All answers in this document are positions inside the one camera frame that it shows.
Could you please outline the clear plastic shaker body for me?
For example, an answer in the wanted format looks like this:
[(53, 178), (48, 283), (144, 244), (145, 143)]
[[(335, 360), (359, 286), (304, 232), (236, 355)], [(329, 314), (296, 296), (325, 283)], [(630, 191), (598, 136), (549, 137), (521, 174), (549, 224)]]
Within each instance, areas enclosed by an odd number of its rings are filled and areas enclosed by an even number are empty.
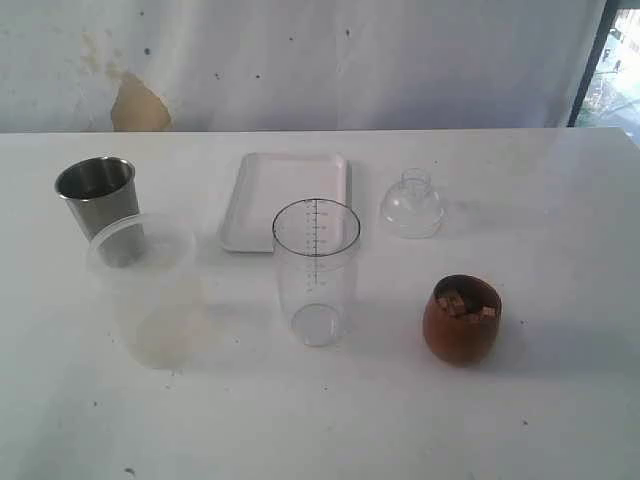
[(272, 222), (281, 312), (307, 346), (336, 342), (347, 330), (357, 283), (361, 222), (347, 205), (309, 198)]

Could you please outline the brown wooden cup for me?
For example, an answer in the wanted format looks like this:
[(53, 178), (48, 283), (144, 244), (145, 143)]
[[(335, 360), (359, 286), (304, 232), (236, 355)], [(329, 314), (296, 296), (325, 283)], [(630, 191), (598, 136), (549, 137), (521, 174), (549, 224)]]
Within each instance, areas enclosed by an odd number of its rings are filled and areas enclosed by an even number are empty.
[[(470, 324), (450, 317), (437, 303), (446, 290), (457, 290), (481, 306), (497, 310), (492, 322)], [(498, 292), (484, 280), (465, 274), (442, 278), (434, 287), (423, 314), (423, 337), (431, 352), (440, 360), (456, 367), (476, 365), (491, 352), (500, 327), (502, 300)]]

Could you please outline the dark window frame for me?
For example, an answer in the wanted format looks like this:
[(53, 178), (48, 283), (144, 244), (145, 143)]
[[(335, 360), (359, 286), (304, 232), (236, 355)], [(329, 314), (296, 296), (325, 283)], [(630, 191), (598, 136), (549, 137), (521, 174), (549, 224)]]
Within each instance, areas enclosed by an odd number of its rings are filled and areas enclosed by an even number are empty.
[(607, 41), (610, 29), (614, 23), (617, 12), (620, 8), (620, 0), (607, 0), (604, 5), (603, 13), (594, 37), (594, 41), (587, 59), (584, 73), (582, 75), (579, 88), (577, 90), (572, 109), (567, 122), (567, 127), (575, 126), (577, 117), (582, 107), (585, 95), (595, 73), (598, 62), (600, 61), (601, 52)]

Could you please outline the stainless steel cup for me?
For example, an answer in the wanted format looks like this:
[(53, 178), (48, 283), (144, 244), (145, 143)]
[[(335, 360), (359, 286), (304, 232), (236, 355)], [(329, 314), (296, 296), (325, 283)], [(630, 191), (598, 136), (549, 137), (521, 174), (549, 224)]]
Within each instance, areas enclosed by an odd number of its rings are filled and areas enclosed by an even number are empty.
[[(94, 157), (69, 166), (54, 188), (69, 207), (87, 240), (122, 219), (140, 213), (135, 167), (112, 156)], [(125, 267), (143, 253), (143, 229), (129, 225), (98, 242), (97, 252), (111, 267)]]

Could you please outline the white rectangular tray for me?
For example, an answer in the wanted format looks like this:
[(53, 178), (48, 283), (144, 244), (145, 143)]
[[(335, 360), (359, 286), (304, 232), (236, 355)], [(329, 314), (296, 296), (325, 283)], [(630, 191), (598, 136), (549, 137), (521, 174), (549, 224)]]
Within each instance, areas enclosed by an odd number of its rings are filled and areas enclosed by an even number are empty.
[(271, 253), (274, 217), (307, 198), (349, 204), (349, 162), (339, 154), (246, 154), (219, 228), (222, 247), (236, 253)]

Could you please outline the translucent plastic deli container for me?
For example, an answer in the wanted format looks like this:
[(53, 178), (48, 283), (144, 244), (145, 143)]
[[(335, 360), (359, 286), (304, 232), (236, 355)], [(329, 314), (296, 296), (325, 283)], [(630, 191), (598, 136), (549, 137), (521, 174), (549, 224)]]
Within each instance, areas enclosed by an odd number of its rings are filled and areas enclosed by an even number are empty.
[(86, 267), (129, 353), (148, 368), (178, 370), (204, 330), (197, 241), (183, 223), (136, 214), (89, 243)]

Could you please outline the clear plastic shaker lid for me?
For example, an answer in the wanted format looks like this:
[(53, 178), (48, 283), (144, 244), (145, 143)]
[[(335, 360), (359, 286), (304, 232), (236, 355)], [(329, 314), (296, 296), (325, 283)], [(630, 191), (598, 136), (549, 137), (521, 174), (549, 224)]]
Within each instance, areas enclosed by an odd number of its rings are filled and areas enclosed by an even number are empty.
[(380, 218), (393, 235), (405, 239), (433, 237), (441, 227), (444, 208), (430, 174), (421, 168), (402, 172), (386, 191)]

